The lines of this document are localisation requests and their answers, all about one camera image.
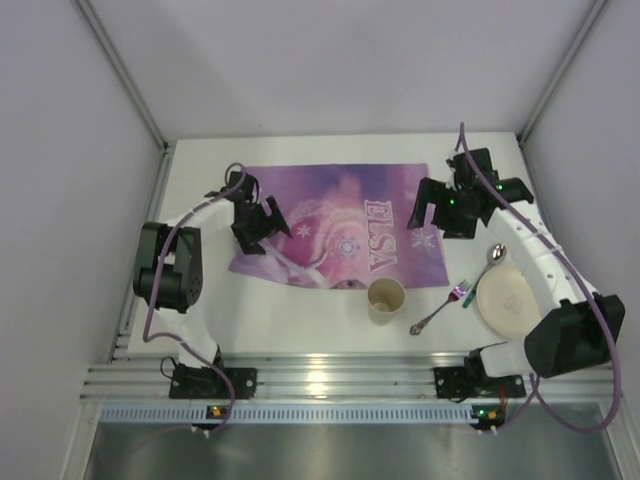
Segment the iridescent spoon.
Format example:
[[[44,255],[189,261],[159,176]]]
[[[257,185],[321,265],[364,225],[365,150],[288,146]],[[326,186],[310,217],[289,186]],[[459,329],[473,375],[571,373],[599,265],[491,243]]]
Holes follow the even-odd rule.
[[[486,257],[486,265],[482,270],[481,274],[479,275],[478,279],[474,283],[473,287],[471,288],[470,292],[466,296],[465,300],[463,301],[463,304],[462,304],[463,309],[468,308],[473,302],[473,300],[475,299],[477,295],[477,290],[482,278],[494,267],[500,265],[501,262],[505,260],[506,255],[507,255],[507,246],[504,243],[497,243],[488,251],[487,257]]]

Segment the purple Elsa placemat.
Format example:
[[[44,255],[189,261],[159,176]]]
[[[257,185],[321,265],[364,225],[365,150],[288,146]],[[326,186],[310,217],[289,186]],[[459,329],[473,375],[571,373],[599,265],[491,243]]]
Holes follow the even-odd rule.
[[[230,271],[312,289],[363,289],[379,278],[407,288],[449,283],[437,229],[409,229],[424,164],[251,167],[290,232],[262,255],[236,253]]]

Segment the iridescent fork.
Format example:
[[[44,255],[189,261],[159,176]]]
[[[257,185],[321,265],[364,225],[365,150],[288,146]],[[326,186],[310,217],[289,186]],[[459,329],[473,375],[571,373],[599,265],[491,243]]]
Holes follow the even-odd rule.
[[[409,329],[409,334],[412,336],[418,336],[421,334],[422,330],[428,325],[428,323],[433,320],[444,308],[448,305],[458,302],[461,298],[463,298],[467,293],[470,292],[472,284],[464,280],[456,285],[448,294],[446,300],[437,307],[431,314],[427,317],[423,318],[416,324],[412,325]]]

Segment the beige cup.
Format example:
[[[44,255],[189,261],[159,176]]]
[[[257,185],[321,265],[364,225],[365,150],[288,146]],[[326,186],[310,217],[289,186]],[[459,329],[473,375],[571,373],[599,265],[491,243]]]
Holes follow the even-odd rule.
[[[392,278],[380,278],[367,290],[369,319],[376,325],[388,324],[404,307],[406,293],[403,285]]]

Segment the beige plate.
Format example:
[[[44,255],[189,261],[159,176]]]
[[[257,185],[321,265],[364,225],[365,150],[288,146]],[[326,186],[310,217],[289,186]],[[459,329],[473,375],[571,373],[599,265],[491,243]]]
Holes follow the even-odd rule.
[[[541,318],[531,287],[514,265],[494,267],[482,278],[476,304],[486,324],[510,340],[524,339]]]

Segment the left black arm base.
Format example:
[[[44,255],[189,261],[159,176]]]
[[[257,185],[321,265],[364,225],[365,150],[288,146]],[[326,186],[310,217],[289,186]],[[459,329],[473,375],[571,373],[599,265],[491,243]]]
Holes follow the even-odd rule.
[[[235,392],[235,398],[247,400],[254,397],[258,385],[256,368],[225,367],[216,361]],[[178,400],[226,400],[231,392],[224,379],[208,367],[194,368],[179,363],[176,358],[164,357],[159,366],[160,374],[169,380],[169,397]]]

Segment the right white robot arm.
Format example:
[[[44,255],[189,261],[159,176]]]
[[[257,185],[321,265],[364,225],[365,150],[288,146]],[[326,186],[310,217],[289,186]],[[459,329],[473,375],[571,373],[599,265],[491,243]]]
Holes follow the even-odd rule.
[[[625,306],[602,295],[576,270],[542,221],[531,190],[502,178],[488,149],[448,159],[446,181],[422,178],[407,227],[430,223],[445,237],[474,239],[479,224],[507,247],[507,256],[532,298],[531,320],[516,320],[502,341],[478,346],[464,359],[483,388],[511,376],[549,379],[605,363],[620,368],[616,343]]]

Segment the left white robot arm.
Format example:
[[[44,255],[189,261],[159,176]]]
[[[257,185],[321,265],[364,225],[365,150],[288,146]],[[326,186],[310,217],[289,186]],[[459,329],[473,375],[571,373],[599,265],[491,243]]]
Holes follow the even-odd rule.
[[[145,223],[133,280],[134,294],[147,305],[143,341],[170,339],[179,347],[182,365],[221,378],[226,374],[219,362],[219,345],[197,302],[204,289],[205,237],[223,230],[233,233],[246,255],[264,255],[265,239],[290,234],[274,197],[260,200],[252,187],[226,190],[167,223]]]

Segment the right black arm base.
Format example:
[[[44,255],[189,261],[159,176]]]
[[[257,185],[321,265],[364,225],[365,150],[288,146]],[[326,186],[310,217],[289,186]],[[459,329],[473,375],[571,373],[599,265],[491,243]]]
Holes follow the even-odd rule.
[[[521,376],[499,378],[473,376],[463,366],[435,367],[433,369],[436,396],[461,403],[467,399],[519,399],[526,396]]]

